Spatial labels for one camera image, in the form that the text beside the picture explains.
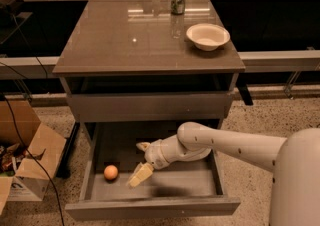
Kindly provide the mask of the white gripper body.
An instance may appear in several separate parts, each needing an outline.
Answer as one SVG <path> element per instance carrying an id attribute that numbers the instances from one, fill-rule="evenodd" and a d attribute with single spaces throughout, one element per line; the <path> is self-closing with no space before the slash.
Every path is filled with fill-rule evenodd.
<path id="1" fill-rule="evenodd" d="M 172 151 L 173 143 L 170 140 L 159 139 L 147 145 L 144 157 L 154 169 L 160 170 L 172 162 Z"/>

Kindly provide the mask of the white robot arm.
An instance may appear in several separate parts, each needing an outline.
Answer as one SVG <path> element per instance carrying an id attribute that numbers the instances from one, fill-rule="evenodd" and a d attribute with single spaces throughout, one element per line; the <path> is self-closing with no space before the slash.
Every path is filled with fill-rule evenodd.
<path id="1" fill-rule="evenodd" d="M 209 128 L 186 122 L 177 133 L 140 142 L 145 161 L 127 185 L 134 188 L 177 161 L 195 161 L 216 150 L 273 173 L 270 226 L 320 226 L 320 129 L 274 137 Z"/>

